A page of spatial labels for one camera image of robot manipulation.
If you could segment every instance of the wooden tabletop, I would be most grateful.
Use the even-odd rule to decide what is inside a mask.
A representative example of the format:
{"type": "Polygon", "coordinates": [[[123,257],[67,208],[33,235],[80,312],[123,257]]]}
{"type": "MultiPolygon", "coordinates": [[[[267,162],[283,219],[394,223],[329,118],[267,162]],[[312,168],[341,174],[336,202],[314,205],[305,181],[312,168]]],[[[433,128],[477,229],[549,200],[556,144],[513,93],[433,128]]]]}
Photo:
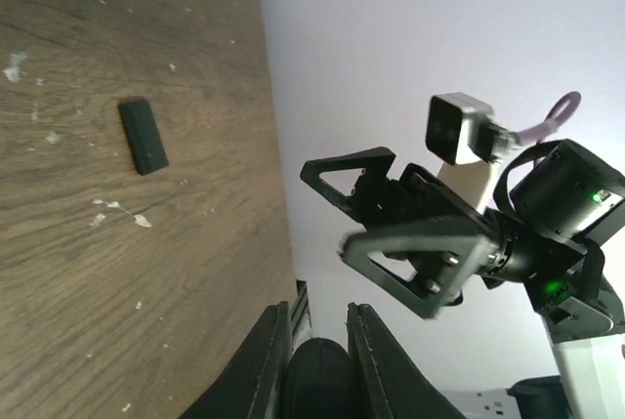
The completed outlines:
{"type": "Polygon", "coordinates": [[[0,416],[177,417],[295,298],[259,0],[0,0],[0,69],[0,416]]]}

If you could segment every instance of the black eraser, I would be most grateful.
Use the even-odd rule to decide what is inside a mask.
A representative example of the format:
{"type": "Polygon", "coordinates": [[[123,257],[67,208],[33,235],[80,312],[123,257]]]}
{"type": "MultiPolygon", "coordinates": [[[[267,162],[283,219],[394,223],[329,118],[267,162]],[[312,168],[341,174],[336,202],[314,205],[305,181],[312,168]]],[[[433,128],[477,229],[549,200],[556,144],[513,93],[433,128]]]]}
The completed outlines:
{"type": "Polygon", "coordinates": [[[149,102],[132,99],[118,108],[137,173],[147,175],[169,165],[149,102]]]}

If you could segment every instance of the white backdrop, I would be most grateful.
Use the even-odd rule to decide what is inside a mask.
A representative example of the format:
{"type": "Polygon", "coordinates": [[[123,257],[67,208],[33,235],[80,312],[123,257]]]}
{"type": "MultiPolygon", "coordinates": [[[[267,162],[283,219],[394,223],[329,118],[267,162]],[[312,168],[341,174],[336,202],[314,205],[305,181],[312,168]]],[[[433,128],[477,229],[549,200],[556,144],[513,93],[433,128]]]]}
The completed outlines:
{"type": "MultiPolygon", "coordinates": [[[[431,95],[463,91],[520,129],[569,90],[582,107],[570,137],[625,171],[625,0],[262,0],[297,274],[309,282],[315,334],[345,344],[347,303],[369,303],[443,389],[508,387],[556,371],[522,287],[487,292],[423,321],[343,266],[356,226],[299,181],[306,160],[387,146],[392,173],[425,148],[431,95]]],[[[625,234],[604,247],[625,298],[625,234]]]]}

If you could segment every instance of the screw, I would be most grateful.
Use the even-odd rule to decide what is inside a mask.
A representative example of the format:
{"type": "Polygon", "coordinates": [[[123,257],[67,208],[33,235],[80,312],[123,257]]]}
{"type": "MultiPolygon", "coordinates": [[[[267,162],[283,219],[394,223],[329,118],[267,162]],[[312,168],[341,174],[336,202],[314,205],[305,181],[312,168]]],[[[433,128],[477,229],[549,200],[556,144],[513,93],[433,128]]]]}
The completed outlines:
{"type": "Polygon", "coordinates": [[[450,251],[445,251],[444,253],[442,253],[441,257],[442,257],[442,260],[445,261],[445,263],[448,264],[449,266],[456,266],[458,263],[460,263],[460,260],[458,260],[458,257],[454,255],[453,253],[451,253],[450,251]]]}
{"type": "Polygon", "coordinates": [[[434,280],[431,280],[431,279],[426,280],[426,287],[433,294],[437,294],[438,292],[440,292],[440,286],[434,280]]]}

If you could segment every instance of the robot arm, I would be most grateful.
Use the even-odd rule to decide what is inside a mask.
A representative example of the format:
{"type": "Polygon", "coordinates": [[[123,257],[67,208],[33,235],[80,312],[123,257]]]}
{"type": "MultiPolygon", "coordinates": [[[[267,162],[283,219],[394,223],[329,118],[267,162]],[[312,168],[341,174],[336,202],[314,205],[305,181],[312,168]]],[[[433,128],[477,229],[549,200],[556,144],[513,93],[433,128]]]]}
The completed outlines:
{"type": "Polygon", "coordinates": [[[426,144],[445,161],[438,177],[409,164],[389,179],[395,155],[384,147],[307,162],[301,177],[366,229],[345,240],[342,260],[422,318],[461,304],[471,275],[489,289],[522,283],[552,339],[575,417],[625,417],[625,314],[603,277],[601,250],[625,225],[625,177],[563,140],[526,149],[496,182],[501,157],[541,137],[536,127],[510,133],[491,114],[464,94],[433,98],[426,144]],[[510,171],[529,162],[537,166],[508,192],[510,171]],[[320,177],[350,169],[362,173],[349,196],[320,177]],[[498,210],[485,207],[493,188],[498,210]],[[377,264],[374,252],[409,261],[414,277],[377,264]]]}

